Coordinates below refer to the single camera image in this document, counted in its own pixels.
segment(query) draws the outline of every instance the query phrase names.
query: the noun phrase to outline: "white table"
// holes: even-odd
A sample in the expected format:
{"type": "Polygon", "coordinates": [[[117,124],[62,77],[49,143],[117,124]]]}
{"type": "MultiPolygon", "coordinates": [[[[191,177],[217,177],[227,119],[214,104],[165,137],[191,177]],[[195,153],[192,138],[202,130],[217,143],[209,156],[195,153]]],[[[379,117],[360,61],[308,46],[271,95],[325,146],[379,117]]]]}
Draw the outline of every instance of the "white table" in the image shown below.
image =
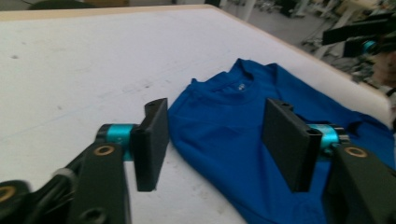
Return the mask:
{"type": "MultiPolygon", "coordinates": [[[[237,58],[279,63],[348,108],[390,123],[389,102],[366,86],[232,16],[204,6],[0,12],[0,182],[34,190],[104,123],[139,123],[143,105],[172,104],[193,77],[237,58]]],[[[244,223],[169,146],[157,191],[135,189],[134,223],[244,223]]]]}

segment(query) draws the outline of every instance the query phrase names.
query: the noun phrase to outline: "black cable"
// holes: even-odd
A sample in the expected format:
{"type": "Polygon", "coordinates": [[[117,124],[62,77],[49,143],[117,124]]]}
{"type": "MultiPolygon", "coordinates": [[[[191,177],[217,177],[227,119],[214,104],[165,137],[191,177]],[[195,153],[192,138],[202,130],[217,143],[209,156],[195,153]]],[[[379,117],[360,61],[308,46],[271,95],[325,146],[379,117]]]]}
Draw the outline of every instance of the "black cable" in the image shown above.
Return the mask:
{"type": "Polygon", "coordinates": [[[26,3],[26,4],[29,4],[29,5],[32,5],[32,4],[33,4],[33,3],[30,3],[30,2],[26,2],[26,0],[21,0],[21,2],[26,3]]]}
{"type": "Polygon", "coordinates": [[[70,188],[68,186],[68,180],[65,177],[59,180],[59,182],[46,194],[44,197],[39,200],[36,204],[35,209],[28,217],[25,219],[23,224],[37,224],[39,223],[40,219],[42,218],[43,214],[49,208],[49,205],[56,201],[56,196],[59,195],[64,188],[70,188]]]}

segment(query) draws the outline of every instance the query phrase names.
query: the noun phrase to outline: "chair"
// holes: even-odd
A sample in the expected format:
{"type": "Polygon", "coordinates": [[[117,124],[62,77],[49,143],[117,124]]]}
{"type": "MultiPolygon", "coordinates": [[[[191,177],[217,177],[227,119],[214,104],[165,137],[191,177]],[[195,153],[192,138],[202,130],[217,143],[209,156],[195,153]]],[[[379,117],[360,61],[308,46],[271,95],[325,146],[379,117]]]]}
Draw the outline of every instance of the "chair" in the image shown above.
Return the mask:
{"type": "Polygon", "coordinates": [[[95,6],[74,0],[46,0],[32,4],[29,10],[42,9],[74,9],[74,8],[94,8],[95,6]]]}

